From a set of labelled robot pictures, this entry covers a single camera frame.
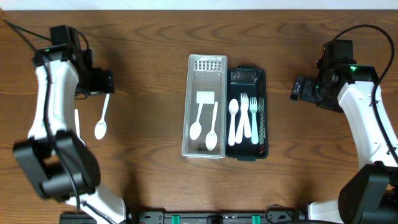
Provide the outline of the white fork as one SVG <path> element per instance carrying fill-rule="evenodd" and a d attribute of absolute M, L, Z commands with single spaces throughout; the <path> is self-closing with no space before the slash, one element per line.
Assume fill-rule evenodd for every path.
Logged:
<path fill-rule="evenodd" d="M 248 110 L 249 110 L 249 97 L 247 93 L 241 93 L 241 117 L 243 119 L 243 134 L 246 138 L 250 138 L 252 135 Z"/>
<path fill-rule="evenodd" d="M 235 137 L 235 143 L 236 144 L 241 144 L 242 140 L 243 140 L 243 132 L 244 132 L 244 119 L 245 119 L 245 103 L 241 103 L 240 106 L 240 119 L 239 119 L 239 124 L 238 124 L 238 128 L 236 131 L 236 137 Z"/>
<path fill-rule="evenodd" d="M 259 142 L 259 136 L 258 136 L 258 129 L 257 129 L 257 98 L 252 97 L 250 99 L 250 104 L 249 104 L 249 109 L 251 112 L 251 117 L 252 117 L 252 124 L 251 124 L 251 142 L 253 144 L 257 144 Z"/>

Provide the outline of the black plastic basket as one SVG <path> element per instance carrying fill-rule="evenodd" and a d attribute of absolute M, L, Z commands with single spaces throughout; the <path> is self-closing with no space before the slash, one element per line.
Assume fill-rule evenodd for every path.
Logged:
<path fill-rule="evenodd" d="M 240 100 L 240 94 L 257 99 L 256 124 L 259 142 L 253 144 L 244 137 L 241 144 L 226 146 L 226 156 L 239 161 L 265 159 L 269 154 L 267 123 L 266 73 L 251 65 L 239 65 L 227 72 L 227 102 Z"/>

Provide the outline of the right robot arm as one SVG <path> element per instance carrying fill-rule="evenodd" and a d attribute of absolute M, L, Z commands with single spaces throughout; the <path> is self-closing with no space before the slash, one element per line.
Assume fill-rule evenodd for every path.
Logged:
<path fill-rule="evenodd" d="M 324 44 L 316 78 L 297 77 L 290 99 L 344 113 L 358 155 L 358 173 L 336 200 L 307 207 L 311 222 L 397 223 L 397 137 L 386 114 L 374 67 L 359 65 L 350 40 Z"/>

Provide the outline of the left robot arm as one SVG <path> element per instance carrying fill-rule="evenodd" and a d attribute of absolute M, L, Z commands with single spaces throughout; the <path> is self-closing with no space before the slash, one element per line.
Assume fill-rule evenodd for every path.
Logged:
<path fill-rule="evenodd" d="M 128 223 L 125 200 L 101 183 L 98 161 L 76 131 L 78 95 L 114 93 L 113 74 L 93 66 L 85 36 L 67 25 L 50 28 L 50 46 L 34 49 L 37 106 L 25 141 L 13 155 L 40 198 L 84 211 L 96 223 Z"/>

